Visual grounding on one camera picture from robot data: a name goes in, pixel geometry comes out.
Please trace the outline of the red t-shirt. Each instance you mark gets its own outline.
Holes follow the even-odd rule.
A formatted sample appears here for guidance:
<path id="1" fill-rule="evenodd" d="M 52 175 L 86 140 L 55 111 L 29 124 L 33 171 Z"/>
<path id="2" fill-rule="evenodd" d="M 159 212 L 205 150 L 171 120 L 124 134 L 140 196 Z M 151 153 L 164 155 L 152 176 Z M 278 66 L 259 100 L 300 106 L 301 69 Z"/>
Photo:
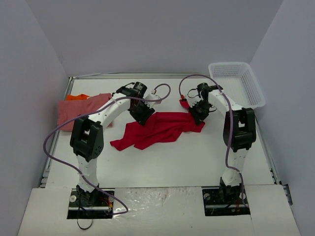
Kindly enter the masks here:
<path id="1" fill-rule="evenodd" d="M 118 151 L 130 146 L 144 150 L 155 143 L 177 141 L 182 133 L 200 133 L 205 122 L 196 124 L 192 115 L 183 112 L 156 112 L 144 126 L 137 122 L 127 123 L 124 135 L 119 140 L 110 142 Z"/>

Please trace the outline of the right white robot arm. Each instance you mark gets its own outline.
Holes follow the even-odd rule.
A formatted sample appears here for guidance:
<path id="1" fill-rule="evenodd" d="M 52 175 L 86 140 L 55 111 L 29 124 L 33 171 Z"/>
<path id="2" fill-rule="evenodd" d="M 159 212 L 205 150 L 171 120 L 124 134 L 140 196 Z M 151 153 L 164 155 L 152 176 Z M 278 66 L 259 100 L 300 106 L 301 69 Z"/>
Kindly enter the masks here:
<path id="1" fill-rule="evenodd" d="M 244 201 L 242 170 L 247 153 L 256 141 L 254 110 L 235 103 L 221 87 L 201 83 L 194 90 L 197 96 L 187 94 L 182 98 L 187 100 L 188 111 L 197 125 L 207 118 L 211 108 L 224 116 L 223 141 L 227 150 L 225 170 L 220 178 L 219 199 L 223 203 L 231 203 L 241 197 Z"/>

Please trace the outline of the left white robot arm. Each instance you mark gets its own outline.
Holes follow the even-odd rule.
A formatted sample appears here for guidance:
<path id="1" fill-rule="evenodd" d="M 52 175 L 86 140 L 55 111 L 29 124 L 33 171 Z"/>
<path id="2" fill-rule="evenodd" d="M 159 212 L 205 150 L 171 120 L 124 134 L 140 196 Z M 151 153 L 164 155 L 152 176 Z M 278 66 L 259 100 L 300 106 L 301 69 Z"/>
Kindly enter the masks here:
<path id="1" fill-rule="evenodd" d="M 97 158 L 104 148 L 104 129 L 125 111 L 129 111 L 136 122 L 144 125 L 155 112 L 153 106 L 156 100 L 160 99 L 155 89 L 144 96 L 146 90 L 147 87 L 141 82 L 134 83 L 131 88 L 122 86 L 109 101 L 98 108 L 97 113 L 74 122 L 70 146 L 81 172 L 76 191 L 87 205 L 95 205 L 100 197 L 100 192 L 95 189 L 99 186 L 96 169 Z"/>

